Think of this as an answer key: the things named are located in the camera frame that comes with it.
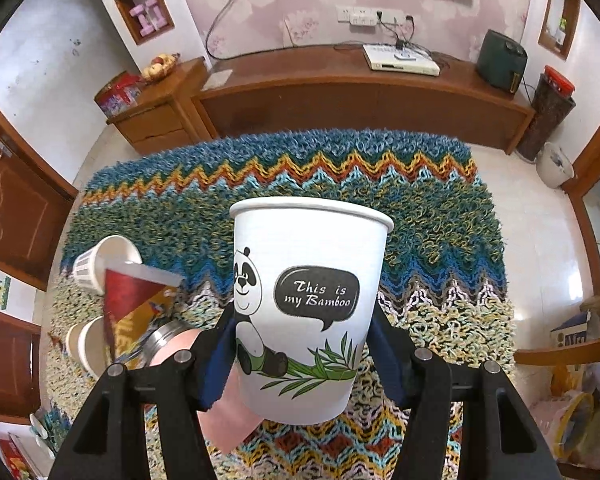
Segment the brown sleeve paper cup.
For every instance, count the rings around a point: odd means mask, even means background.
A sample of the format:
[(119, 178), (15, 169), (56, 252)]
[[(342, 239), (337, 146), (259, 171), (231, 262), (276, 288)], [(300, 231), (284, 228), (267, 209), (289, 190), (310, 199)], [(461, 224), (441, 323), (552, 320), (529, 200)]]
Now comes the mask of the brown sleeve paper cup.
[(98, 379), (110, 364), (102, 316), (73, 324), (67, 332), (65, 345), (68, 356), (78, 362), (91, 378)]

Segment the white panda paper cup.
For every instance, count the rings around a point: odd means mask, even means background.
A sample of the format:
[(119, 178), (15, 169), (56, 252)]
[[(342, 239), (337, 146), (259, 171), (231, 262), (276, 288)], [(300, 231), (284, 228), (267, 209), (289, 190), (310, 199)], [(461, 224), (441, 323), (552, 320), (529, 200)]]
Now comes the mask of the white panda paper cup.
[(291, 196), (241, 200), (230, 218), (242, 400), (280, 424), (339, 416), (358, 374), (392, 219)]

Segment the long wooden TV cabinet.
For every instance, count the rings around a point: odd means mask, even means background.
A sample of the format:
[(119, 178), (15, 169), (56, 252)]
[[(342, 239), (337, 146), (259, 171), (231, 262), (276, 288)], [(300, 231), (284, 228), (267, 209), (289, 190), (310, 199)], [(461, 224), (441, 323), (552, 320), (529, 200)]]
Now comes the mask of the long wooden TV cabinet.
[(371, 70), (359, 48), (314, 46), (216, 63), (219, 87), (193, 98), (212, 136), (309, 129), (391, 129), (450, 136), (511, 153), (534, 111), (446, 54), (437, 77)]

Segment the white checked paper cup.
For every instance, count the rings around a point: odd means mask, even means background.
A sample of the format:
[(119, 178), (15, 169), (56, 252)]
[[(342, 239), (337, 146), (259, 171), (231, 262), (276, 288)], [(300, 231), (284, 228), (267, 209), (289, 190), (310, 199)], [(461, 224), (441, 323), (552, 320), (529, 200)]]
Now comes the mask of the white checked paper cup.
[(109, 235), (76, 258), (72, 277), (79, 287), (102, 296), (109, 263), (142, 262), (140, 251), (130, 240), (122, 235)]

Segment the colourful zigzag knitted cloth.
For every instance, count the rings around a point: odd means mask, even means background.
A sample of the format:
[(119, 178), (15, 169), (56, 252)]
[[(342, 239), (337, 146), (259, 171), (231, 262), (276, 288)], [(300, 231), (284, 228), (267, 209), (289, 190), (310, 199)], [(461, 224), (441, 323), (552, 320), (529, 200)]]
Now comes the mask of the colourful zigzag knitted cloth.
[(178, 317), (208, 328), (233, 291), (230, 206), (283, 195), (388, 214), (379, 299), (389, 320), (449, 362), (512, 368), (501, 227), (466, 144), (389, 130), (246, 134), (118, 162), (85, 185), (45, 313), (57, 427), (70, 425), (94, 385), (65, 345), (71, 326), (102, 312), (102, 298), (73, 281), (76, 258), (106, 236), (126, 237), (144, 263), (184, 276)]

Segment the dark bin with red lid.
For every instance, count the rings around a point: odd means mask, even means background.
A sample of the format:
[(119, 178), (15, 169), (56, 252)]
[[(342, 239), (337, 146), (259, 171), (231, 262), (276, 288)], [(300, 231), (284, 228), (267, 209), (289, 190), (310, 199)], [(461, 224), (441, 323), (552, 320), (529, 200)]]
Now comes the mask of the dark bin with red lid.
[(550, 65), (544, 67), (531, 102), (534, 115), (516, 147), (522, 158), (535, 161), (552, 133), (576, 106), (574, 90), (576, 86), (559, 70)]

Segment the dark green speaker box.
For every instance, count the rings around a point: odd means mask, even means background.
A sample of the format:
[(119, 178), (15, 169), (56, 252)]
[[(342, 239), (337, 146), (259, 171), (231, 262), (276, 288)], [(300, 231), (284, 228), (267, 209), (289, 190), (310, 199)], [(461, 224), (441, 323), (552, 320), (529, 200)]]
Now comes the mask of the dark green speaker box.
[(521, 44), (489, 29), (479, 51), (476, 70), (490, 86), (515, 94), (526, 70), (528, 54)]

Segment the white set-top box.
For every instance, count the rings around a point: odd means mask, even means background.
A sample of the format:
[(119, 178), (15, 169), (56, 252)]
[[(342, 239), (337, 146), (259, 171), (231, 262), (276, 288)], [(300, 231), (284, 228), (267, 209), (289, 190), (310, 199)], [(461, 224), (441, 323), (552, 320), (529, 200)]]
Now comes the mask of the white set-top box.
[(364, 44), (362, 47), (368, 66), (375, 72), (407, 73), (437, 77), (440, 66), (426, 53), (410, 48)]

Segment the white wall power strip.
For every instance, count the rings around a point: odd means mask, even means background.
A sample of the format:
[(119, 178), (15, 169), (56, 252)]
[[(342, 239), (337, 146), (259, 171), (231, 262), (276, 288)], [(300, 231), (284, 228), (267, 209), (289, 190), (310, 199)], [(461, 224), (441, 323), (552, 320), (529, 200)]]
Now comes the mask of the white wall power strip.
[(337, 21), (356, 27), (375, 27), (379, 24), (403, 25), (404, 11), (396, 9), (366, 8), (365, 6), (336, 6)]

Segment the brown wooden door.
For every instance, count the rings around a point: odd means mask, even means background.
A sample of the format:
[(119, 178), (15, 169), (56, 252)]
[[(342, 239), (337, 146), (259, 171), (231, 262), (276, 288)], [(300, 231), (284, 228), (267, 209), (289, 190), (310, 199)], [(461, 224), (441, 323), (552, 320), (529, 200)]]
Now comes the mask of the brown wooden door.
[(0, 111), (0, 270), (45, 290), (76, 196)]

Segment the red patterned plastic cup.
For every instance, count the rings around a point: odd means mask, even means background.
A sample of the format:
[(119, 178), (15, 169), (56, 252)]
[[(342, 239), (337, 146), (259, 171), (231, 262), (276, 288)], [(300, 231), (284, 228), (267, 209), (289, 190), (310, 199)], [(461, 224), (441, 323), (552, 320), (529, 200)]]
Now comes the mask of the red patterned plastic cup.
[(129, 261), (105, 269), (104, 331), (111, 362), (144, 367), (143, 345), (166, 322), (181, 296), (180, 274)]

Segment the pink dumbbell pair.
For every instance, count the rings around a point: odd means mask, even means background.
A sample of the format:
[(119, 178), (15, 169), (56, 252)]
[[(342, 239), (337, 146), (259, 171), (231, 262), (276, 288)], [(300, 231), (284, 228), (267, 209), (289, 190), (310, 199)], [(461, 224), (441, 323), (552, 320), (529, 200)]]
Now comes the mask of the pink dumbbell pair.
[(169, 21), (162, 13), (159, 0), (146, 0), (144, 3), (133, 6), (129, 10), (131, 18), (135, 18), (140, 24), (140, 36), (148, 37), (160, 29), (166, 28)]

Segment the white ceramic pot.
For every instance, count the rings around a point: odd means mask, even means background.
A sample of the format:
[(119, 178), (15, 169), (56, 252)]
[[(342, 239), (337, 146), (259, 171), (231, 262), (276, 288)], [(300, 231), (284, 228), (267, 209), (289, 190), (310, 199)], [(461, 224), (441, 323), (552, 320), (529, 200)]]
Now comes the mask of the white ceramic pot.
[(560, 188), (574, 177), (569, 158), (559, 145), (546, 142), (535, 159), (538, 176), (548, 188)]

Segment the fruit basket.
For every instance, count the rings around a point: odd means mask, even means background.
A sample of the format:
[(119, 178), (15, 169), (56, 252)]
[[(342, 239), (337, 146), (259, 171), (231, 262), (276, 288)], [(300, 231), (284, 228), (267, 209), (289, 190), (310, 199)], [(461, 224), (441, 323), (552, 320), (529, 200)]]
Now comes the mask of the fruit basket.
[(154, 82), (163, 80), (175, 70), (179, 60), (180, 55), (178, 53), (158, 54), (151, 60), (148, 66), (142, 69), (140, 76), (142, 76), (146, 84), (153, 84)]

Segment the red tin box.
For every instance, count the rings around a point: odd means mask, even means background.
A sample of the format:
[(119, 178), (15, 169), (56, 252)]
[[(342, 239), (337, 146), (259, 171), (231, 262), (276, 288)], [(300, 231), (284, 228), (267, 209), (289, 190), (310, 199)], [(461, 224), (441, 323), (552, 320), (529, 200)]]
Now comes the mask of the red tin box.
[(143, 79), (126, 70), (108, 81), (94, 96), (94, 102), (107, 118), (117, 116), (137, 103)]

